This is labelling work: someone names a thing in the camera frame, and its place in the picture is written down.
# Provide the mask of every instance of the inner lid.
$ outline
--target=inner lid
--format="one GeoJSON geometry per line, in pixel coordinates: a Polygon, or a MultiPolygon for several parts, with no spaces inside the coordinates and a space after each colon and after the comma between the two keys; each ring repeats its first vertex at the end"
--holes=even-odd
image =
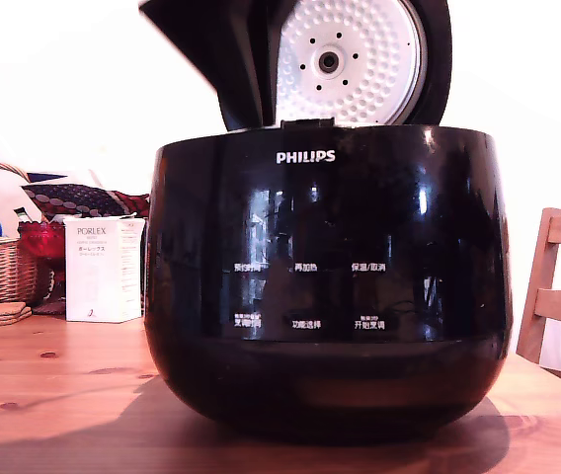
{"type": "Polygon", "coordinates": [[[280,38],[277,120],[403,123],[427,61],[407,0],[302,0],[280,38]]]}

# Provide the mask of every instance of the patterned fabric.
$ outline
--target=patterned fabric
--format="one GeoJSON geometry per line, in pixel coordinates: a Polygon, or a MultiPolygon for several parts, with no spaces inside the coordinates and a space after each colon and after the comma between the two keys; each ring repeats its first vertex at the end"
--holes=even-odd
{"type": "Polygon", "coordinates": [[[81,214],[84,217],[130,215],[148,217],[149,195],[128,196],[85,185],[25,185],[29,198],[48,219],[57,214],[81,214]]]}
{"type": "Polygon", "coordinates": [[[129,196],[118,191],[110,191],[110,194],[118,198],[128,209],[128,213],[135,212],[138,217],[149,217],[149,195],[129,196]]]}

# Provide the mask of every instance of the wooden table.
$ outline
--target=wooden table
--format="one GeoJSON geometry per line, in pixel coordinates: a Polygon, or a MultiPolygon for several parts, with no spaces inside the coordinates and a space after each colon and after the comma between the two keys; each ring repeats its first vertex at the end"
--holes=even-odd
{"type": "Polygon", "coordinates": [[[510,355],[489,397],[431,441],[277,444],[179,402],[141,320],[33,316],[0,327],[0,472],[561,473],[561,380],[510,355]]]}

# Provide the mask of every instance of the wooden chair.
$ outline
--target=wooden chair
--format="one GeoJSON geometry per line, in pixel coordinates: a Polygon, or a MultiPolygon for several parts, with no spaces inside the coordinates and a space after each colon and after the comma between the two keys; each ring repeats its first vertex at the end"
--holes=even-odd
{"type": "MultiPolygon", "coordinates": [[[[561,290],[553,290],[557,251],[561,244],[561,209],[542,212],[535,256],[518,338],[518,355],[539,363],[546,319],[561,321],[561,290]]],[[[547,368],[561,378],[561,370],[547,368]]]]}

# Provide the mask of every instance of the porlex box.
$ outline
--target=porlex box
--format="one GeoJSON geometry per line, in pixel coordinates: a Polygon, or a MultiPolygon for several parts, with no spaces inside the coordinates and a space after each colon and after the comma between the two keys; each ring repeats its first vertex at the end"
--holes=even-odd
{"type": "Polygon", "coordinates": [[[141,316],[144,220],[65,219],[66,319],[119,323],[141,316]]]}

